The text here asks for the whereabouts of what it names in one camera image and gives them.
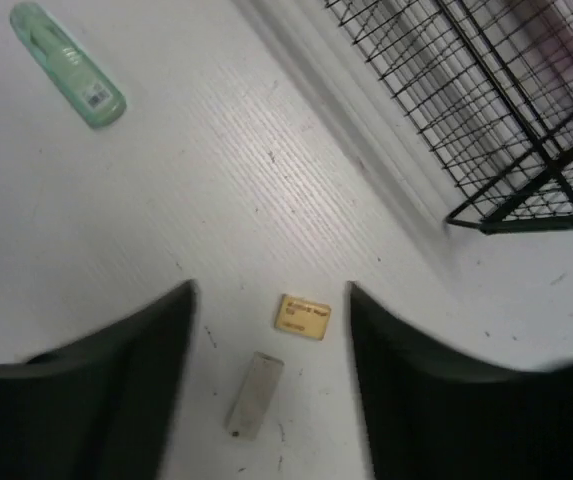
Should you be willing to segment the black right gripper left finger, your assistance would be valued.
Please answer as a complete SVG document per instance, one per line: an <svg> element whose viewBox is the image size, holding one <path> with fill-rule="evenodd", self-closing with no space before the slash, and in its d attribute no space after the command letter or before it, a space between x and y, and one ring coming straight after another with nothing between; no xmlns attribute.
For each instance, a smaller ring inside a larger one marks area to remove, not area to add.
<svg viewBox="0 0 573 480"><path fill-rule="evenodd" d="M186 281L27 361L0 364L0 479L154 479L197 307Z"/></svg>

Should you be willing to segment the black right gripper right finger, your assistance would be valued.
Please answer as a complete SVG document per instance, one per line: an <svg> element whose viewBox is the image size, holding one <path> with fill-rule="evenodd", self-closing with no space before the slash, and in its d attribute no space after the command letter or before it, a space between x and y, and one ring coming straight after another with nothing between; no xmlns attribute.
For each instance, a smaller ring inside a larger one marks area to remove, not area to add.
<svg viewBox="0 0 573 480"><path fill-rule="evenodd" d="M573 361L539 371L466 354L356 283L348 324L377 479L573 479Z"/></svg>

